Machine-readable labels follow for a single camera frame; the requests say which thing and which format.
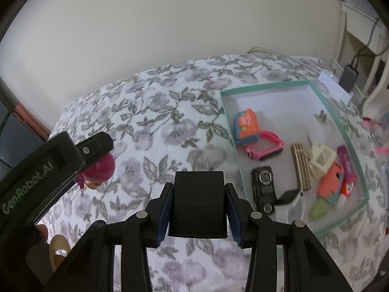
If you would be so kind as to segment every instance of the white wall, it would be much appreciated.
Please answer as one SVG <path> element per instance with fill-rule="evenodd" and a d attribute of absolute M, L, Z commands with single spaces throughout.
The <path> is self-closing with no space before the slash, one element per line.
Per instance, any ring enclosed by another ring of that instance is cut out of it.
<path fill-rule="evenodd" d="M 330 63 L 340 0 L 29 0 L 0 76 L 48 128 L 66 104 L 131 74 L 265 46 Z"/>

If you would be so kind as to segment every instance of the pink watch strap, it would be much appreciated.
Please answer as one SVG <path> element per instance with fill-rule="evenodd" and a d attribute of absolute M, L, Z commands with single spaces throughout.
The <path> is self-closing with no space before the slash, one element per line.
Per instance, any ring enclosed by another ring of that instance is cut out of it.
<path fill-rule="evenodd" d="M 262 151 L 257 151 L 252 147 L 248 146 L 246 148 L 246 151 L 252 152 L 255 158 L 261 160 L 262 158 L 271 155 L 272 153 L 275 153 L 277 151 L 280 151 L 283 148 L 283 144 L 284 144 L 283 140 L 281 140 L 275 133 L 271 131 L 258 131 L 258 133 L 259 133 L 259 138 L 269 140 L 273 144 L 275 144 L 275 146 Z"/>

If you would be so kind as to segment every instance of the pink object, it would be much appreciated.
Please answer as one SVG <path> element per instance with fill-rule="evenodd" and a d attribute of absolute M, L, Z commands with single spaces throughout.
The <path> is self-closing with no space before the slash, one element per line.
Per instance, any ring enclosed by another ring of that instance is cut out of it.
<path fill-rule="evenodd" d="M 92 166 L 86 168 L 79 174 L 79 178 L 84 181 L 93 183 L 103 183 L 109 180 L 115 171 L 115 159 L 112 154 L 108 153 L 102 156 Z"/>
<path fill-rule="evenodd" d="M 258 131 L 259 138 L 267 139 L 275 144 L 275 147 L 268 148 L 263 151 L 255 150 L 250 145 L 245 146 L 248 156 L 253 160 L 265 160 L 268 157 L 273 156 L 276 153 L 280 153 L 283 150 L 283 140 L 281 140 L 275 133 L 271 131 Z"/>
<path fill-rule="evenodd" d="M 350 157 L 349 154 L 347 153 L 347 149 L 345 146 L 338 147 L 338 155 L 340 158 L 340 163 L 344 169 L 344 179 L 346 183 L 355 183 L 357 176 L 353 172 L 353 169 L 351 167 Z"/>
<path fill-rule="evenodd" d="M 345 146 L 338 147 L 338 155 L 340 158 L 340 163 L 344 169 L 344 179 L 342 187 L 340 189 L 340 194 L 338 198 L 337 208 L 343 206 L 346 200 L 350 197 L 351 191 L 353 190 L 354 183 L 357 180 L 356 174 L 353 172 L 351 167 L 351 161 L 347 149 Z"/>
<path fill-rule="evenodd" d="M 389 155 L 389 147 L 376 147 L 375 152 L 378 154 Z"/>

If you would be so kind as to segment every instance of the green toy piece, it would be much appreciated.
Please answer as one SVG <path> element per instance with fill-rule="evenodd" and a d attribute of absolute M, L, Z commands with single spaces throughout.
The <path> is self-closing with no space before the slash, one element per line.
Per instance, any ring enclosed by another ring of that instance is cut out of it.
<path fill-rule="evenodd" d="M 333 207 L 325 199 L 319 197 L 316 200 L 315 205 L 312 207 L 310 218 L 313 221 L 324 218 Z"/>

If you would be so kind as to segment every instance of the screw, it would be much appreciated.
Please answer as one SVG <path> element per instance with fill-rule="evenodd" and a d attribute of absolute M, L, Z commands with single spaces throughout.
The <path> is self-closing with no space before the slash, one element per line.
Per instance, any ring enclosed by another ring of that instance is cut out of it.
<path fill-rule="evenodd" d="M 294 224 L 296 225 L 297 228 L 304 228 L 304 226 L 305 226 L 305 222 L 302 221 L 301 219 L 295 220 Z"/>
<path fill-rule="evenodd" d="M 96 221 L 96 222 L 94 222 L 93 223 L 93 226 L 95 227 L 95 228 L 102 228 L 103 226 L 104 226 L 104 222 L 103 221 Z"/>
<path fill-rule="evenodd" d="M 251 217 L 254 219 L 260 219 L 262 217 L 262 213 L 255 210 L 254 212 L 251 212 Z"/>
<path fill-rule="evenodd" d="M 147 212 L 145 210 L 140 210 L 138 213 L 137 213 L 137 218 L 146 218 L 147 217 Z"/>

